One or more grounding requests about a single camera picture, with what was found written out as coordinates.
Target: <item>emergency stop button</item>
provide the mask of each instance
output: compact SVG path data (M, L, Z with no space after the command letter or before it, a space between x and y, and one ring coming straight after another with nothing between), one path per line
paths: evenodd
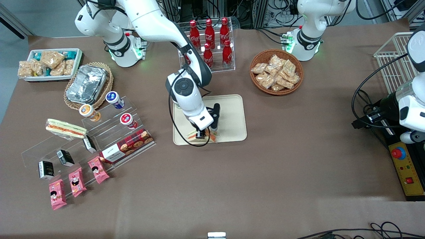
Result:
M399 160L406 158L406 151L402 147L397 147L391 151L391 155Z

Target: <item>pink snack package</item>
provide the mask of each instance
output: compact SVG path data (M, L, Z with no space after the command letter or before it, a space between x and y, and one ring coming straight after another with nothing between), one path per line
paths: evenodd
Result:
M52 209L56 210L66 205L65 192L63 190L63 181L59 179L49 184L50 190L50 203Z
M87 190L82 180L81 167L68 175L69 182L71 183L71 191L74 197L77 197L80 193Z
M96 178L97 183L100 184L105 179L109 178L109 175L107 175L105 170L103 169L103 165L102 165L102 162L100 161L99 156L90 160L88 162L88 165L90 166L91 170L93 171L93 174L94 174L94 177Z

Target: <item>red button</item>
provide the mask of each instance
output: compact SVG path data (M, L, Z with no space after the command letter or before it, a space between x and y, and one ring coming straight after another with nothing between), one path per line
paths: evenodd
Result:
M395 149L393 149L393 150L391 151L391 155L392 155L394 158L399 159L399 158L401 158L401 157L403 156L403 153L401 152L401 150L399 150L399 149L395 148Z

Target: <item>beige tray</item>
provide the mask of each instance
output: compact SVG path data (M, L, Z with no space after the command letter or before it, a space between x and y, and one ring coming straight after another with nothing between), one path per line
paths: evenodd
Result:
M214 107L220 104L220 118L218 119L217 143L243 141L247 137L247 126L245 123L244 103L238 94L206 96L203 98L206 107ZM181 109L173 106L173 119L183 136L194 130L193 126L184 116ZM173 127L173 142L176 145L187 145L180 137L176 128Z

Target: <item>table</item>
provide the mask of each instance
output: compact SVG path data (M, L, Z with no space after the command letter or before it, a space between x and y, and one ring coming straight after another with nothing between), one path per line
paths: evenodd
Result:
M391 220L425 233L423 202L404 202L386 149L371 132L354 130L351 97L374 69L372 54L405 20L330 27L318 54L304 62L294 93L257 89L249 64L276 44L254 30L235 31L236 71L213 74L213 95L243 97L248 137L203 148L176 146L168 115L168 74L177 51L152 43L145 61L120 68L96 37L30 37L30 49L80 48L84 63L103 62L114 90L138 106L157 145L115 170L67 208L53 211L48 189L26 176L20 153L50 136L46 118L81 125L63 102L66 83L20 80L0 125L0 233L5 238L297 238L322 230L366 228ZM380 78L364 88L385 95Z

